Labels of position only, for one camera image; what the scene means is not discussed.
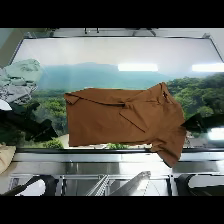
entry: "glass tabletop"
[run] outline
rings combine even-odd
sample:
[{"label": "glass tabletop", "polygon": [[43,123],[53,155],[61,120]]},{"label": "glass tabletop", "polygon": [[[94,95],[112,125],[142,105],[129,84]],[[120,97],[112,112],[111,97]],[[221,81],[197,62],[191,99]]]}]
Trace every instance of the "glass tabletop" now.
[{"label": "glass tabletop", "polygon": [[[0,142],[20,148],[69,148],[64,93],[91,87],[146,90],[165,82],[181,104],[185,120],[198,113],[202,118],[224,113],[223,61],[209,38],[54,35],[35,34],[36,38],[20,43],[11,65],[23,61],[23,75],[27,72],[28,83],[35,82],[35,87],[26,83],[31,89],[29,97],[10,102],[13,110],[28,114],[38,124],[47,125],[50,120],[53,140],[40,136],[35,140],[24,128],[5,124],[0,126]],[[10,66],[6,72],[15,72]],[[184,144],[184,148],[223,146],[223,121],[208,133],[188,131]],[[91,147],[127,148],[111,144]]]}]

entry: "forest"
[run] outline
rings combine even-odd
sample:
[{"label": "forest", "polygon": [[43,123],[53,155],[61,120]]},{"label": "forest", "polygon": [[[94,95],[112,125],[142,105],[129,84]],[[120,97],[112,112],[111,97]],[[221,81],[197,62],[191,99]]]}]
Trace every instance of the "forest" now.
[{"label": "forest", "polygon": [[[215,74],[205,78],[174,79],[167,82],[169,92],[182,105],[185,119],[196,113],[210,116],[224,113],[224,74]],[[33,102],[40,106],[34,112],[37,122],[50,119],[58,136],[68,133],[64,93],[68,90],[39,90],[32,95]],[[46,143],[33,143],[24,140],[24,133],[14,127],[0,125],[0,142],[20,147],[46,147]]]}]

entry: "mountain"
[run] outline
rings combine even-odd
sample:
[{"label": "mountain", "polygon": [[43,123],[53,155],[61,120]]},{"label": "mountain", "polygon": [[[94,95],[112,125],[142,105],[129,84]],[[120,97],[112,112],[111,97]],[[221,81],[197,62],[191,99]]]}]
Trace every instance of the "mountain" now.
[{"label": "mountain", "polygon": [[45,66],[38,89],[77,90],[85,87],[147,89],[173,77],[158,72],[121,72],[109,64],[82,63]]}]

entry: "brown shirt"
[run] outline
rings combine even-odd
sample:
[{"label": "brown shirt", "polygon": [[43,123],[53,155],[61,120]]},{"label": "brown shirt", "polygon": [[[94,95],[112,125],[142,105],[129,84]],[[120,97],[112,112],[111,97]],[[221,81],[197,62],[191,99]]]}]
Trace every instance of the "brown shirt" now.
[{"label": "brown shirt", "polygon": [[165,83],[147,90],[90,88],[66,93],[69,146],[150,144],[172,167],[186,130],[182,108]]}]

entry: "landscape picture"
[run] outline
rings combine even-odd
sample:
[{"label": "landscape picture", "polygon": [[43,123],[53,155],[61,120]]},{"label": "landscape picture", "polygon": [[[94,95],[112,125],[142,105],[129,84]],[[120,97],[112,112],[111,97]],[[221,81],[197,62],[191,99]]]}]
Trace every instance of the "landscape picture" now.
[{"label": "landscape picture", "polygon": [[[18,53],[16,61],[26,59],[27,55],[22,57],[22,53]],[[214,60],[220,62],[217,55],[214,54],[213,56]],[[68,134],[64,93],[91,87],[145,90],[160,82],[167,84],[169,92],[182,105],[185,119],[196,113],[210,116],[215,110],[219,110],[218,113],[224,113],[224,73],[193,73],[188,72],[187,69],[181,70],[181,68],[177,70],[175,63],[172,62],[172,56],[170,63],[173,67],[170,66],[169,61],[164,61],[169,66],[168,72],[160,71],[160,69],[158,72],[119,71],[114,61],[110,64],[103,59],[102,55],[101,57],[101,63],[99,63],[98,56],[95,61],[94,59],[92,61],[82,60],[73,64],[48,64],[43,63],[43,59],[40,60],[40,55],[36,57],[35,59],[39,59],[42,65],[42,76],[38,82],[38,89],[33,92],[32,100],[29,102],[30,104],[40,103],[34,112],[36,121],[42,122],[44,119],[50,119],[58,136],[63,136]],[[215,108],[206,104],[208,100],[214,102]],[[49,147],[46,143],[26,142],[23,133],[15,129],[11,130],[11,136],[14,136],[13,140],[10,137],[5,139],[19,147]]]}]

